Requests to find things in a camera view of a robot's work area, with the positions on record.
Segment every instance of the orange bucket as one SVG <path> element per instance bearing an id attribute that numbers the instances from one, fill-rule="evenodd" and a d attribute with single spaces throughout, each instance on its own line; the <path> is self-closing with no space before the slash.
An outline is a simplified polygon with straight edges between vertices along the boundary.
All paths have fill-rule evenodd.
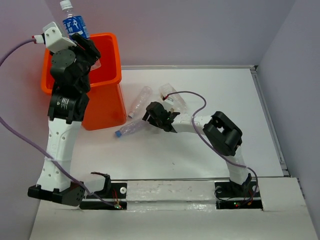
<path id="1" fill-rule="evenodd" d="M 101 67 L 89 73 L 91 90 L 89 104 L 82 122 L 86 130 L 98 130 L 123 125 L 127 115 L 120 88 L 121 61 L 117 38 L 112 33 L 98 33 L 90 36 L 101 53 Z M 51 95 L 54 79 L 50 75 L 51 55 L 44 53 L 41 89 Z"/>

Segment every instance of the white robotic arm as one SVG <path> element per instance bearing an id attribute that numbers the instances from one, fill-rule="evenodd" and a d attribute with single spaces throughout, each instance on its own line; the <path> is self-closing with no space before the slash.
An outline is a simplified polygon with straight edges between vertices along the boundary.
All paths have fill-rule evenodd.
<path id="1" fill-rule="evenodd" d="M 73 149 L 89 102 L 88 73 L 100 58 L 91 40 L 78 34 L 72 40 L 65 37 L 55 22 L 43 28 L 42 35 L 33 36 L 36 43 L 45 43 L 52 53 L 50 73 L 54 85 L 48 110 L 49 134 L 47 153 L 36 185 L 29 187 L 28 196 L 65 205 L 78 206 L 85 197 L 85 189 L 72 182 L 70 174 Z M 107 174 L 88 174 L 78 177 L 92 192 L 106 191 L 111 187 Z"/>
<path id="2" fill-rule="evenodd" d="M 198 131 L 205 136 L 204 128 L 205 125 L 208 124 L 212 120 L 212 116 L 196 116 L 194 118 L 195 126 Z M 177 115 L 172 123 L 173 129 L 177 133 L 194 133 L 196 134 L 195 128 L 192 124 L 192 116 L 188 114 L 180 114 Z M 242 149 L 239 146 L 235 152 L 235 155 L 225 156 L 231 163 L 238 165 L 245 165 L 244 158 L 242 156 Z M 235 165 L 226 162 L 226 165 L 229 170 L 230 180 L 238 185 L 242 185 L 248 178 L 249 171 L 246 168 L 241 168 Z"/>
<path id="3" fill-rule="evenodd" d="M 170 99 L 164 99 L 161 103 L 152 102 L 143 117 L 143 120 L 166 132 L 205 135 L 213 148 L 227 160 L 232 188 L 244 192 L 252 178 L 242 156 L 241 130 L 222 112 L 212 116 L 196 116 L 194 125 L 192 119 L 188 114 L 174 112 Z"/>

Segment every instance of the plastic water bottle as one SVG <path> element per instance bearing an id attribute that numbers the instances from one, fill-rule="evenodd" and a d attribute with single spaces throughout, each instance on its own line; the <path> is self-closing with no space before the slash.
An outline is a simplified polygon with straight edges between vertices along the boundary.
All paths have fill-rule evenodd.
<path id="1" fill-rule="evenodd" d="M 124 136 L 124 135 L 134 134 L 140 131 L 141 129 L 143 129 L 147 125 L 148 125 L 148 122 L 139 119 L 121 127 L 118 131 L 115 132 L 115 135 L 118 138 L 120 138 L 121 136 Z"/>
<path id="2" fill-rule="evenodd" d="M 70 0 L 61 1 L 60 6 L 66 16 L 66 19 L 62 22 L 68 35 L 71 36 L 72 34 L 78 33 L 83 38 L 89 39 L 90 34 L 88 33 L 84 19 L 82 18 L 82 16 L 74 13 L 74 7 L 72 6 Z M 100 67 L 101 63 L 98 59 L 98 61 L 96 61 L 95 64 L 91 67 L 91 70 L 95 70 Z"/>
<path id="3" fill-rule="evenodd" d="M 176 92 L 173 86 L 170 83 L 167 83 L 159 87 L 159 92 L 161 98 L 166 97 L 168 94 Z M 185 114 L 187 112 L 187 104 L 185 100 L 180 96 L 180 94 L 172 94 L 169 98 L 173 101 L 173 108 L 175 112 Z"/>
<path id="4" fill-rule="evenodd" d="M 142 88 L 141 92 L 132 103 L 130 112 L 128 114 L 129 118 L 133 119 L 143 109 L 151 94 L 152 89 L 150 87 L 144 86 Z"/>

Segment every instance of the white wall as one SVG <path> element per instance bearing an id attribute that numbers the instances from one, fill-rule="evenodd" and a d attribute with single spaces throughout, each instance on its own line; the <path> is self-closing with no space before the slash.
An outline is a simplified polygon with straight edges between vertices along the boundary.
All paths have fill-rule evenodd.
<path id="1" fill-rule="evenodd" d="M 256 65 L 295 0 L 72 2 L 91 33 L 116 34 L 123 65 Z"/>
<path id="2" fill-rule="evenodd" d="M 258 68 L 290 173 L 320 236 L 320 1 L 297 0 Z"/>
<path id="3" fill-rule="evenodd" d="M 0 56 L 41 34 L 52 16 L 42 0 L 0 1 Z M 43 45 L 29 43 L 0 68 L 0 114 L 12 127 L 42 147 L 47 145 L 49 98 L 40 89 Z M 27 197 L 43 156 L 0 125 L 0 239 L 29 239 L 39 202 Z"/>

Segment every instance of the bottle label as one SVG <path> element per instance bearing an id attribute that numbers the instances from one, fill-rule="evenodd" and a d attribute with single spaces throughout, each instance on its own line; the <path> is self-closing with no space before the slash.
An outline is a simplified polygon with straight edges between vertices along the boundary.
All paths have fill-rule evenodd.
<path id="1" fill-rule="evenodd" d="M 78 33 L 85 39 L 90 38 L 90 35 L 87 31 L 86 24 L 82 16 L 69 17 L 63 20 L 63 25 L 67 33 L 69 34 L 69 36 L 71 36 L 72 34 Z"/>

